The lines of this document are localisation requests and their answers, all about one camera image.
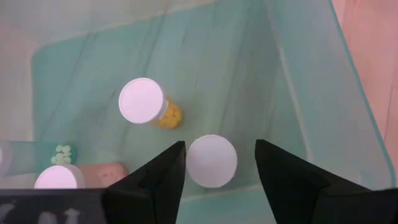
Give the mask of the translucent teal plastic bin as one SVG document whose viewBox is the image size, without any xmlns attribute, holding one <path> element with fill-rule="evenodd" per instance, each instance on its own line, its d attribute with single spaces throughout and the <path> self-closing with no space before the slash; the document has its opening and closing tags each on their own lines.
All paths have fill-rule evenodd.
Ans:
<svg viewBox="0 0 398 224">
<path fill-rule="evenodd" d="M 135 78 L 180 107 L 179 127 L 122 116 Z M 276 224 L 258 139 L 367 189 L 397 185 L 331 0 L 0 0 L 0 140 L 134 172 L 207 134 L 238 166 L 215 189 L 186 177 L 177 224 Z"/>
</svg>

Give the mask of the small clear bottle pink pills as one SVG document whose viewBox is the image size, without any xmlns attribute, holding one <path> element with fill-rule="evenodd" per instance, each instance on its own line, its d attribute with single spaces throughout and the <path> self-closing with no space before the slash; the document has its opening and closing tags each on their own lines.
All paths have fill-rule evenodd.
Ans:
<svg viewBox="0 0 398 224">
<path fill-rule="evenodd" d="M 34 189 L 102 189 L 128 175 L 121 163 L 74 166 L 55 165 L 45 169 Z"/>
</svg>

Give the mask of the amber bottle round yellow pills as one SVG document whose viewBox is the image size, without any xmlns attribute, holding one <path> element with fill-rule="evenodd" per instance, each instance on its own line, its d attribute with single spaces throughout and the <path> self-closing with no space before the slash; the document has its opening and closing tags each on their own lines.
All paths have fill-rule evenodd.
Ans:
<svg viewBox="0 0 398 224">
<path fill-rule="evenodd" d="M 182 123 L 180 107 L 150 78 L 135 78 L 121 90 L 119 111 L 133 124 L 154 123 L 164 129 L 175 129 Z"/>
</svg>

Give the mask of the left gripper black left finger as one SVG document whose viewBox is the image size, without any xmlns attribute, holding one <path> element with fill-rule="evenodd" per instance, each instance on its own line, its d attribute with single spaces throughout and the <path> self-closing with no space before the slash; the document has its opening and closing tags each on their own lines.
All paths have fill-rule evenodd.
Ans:
<svg viewBox="0 0 398 224">
<path fill-rule="evenodd" d="M 102 196 L 107 224 L 176 224 L 186 171 L 185 142 L 110 185 Z"/>
</svg>

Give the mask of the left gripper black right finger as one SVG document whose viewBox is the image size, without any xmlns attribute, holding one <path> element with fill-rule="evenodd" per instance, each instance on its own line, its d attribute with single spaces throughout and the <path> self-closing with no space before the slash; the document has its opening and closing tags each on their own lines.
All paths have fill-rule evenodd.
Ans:
<svg viewBox="0 0 398 224">
<path fill-rule="evenodd" d="M 256 140 L 255 160 L 277 224 L 310 224 L 323 195 L 369 192 L 263 139 Z"/>
</svg>

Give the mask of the large pale bottle white pills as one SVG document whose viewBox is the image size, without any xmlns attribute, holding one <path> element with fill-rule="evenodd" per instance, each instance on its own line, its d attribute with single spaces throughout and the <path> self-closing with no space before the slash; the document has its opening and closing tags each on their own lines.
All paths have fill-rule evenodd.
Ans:
<svg viewBox="0 0 398 224">
<path fill-rule="evenodd" d="M 234 177 L 237 166 L 237 152 L 222 136 L 201 136 L 188 148 L 186 167 L 189 176 L 202 187 L 219 188 L 226 185 Z"/>
</svg>

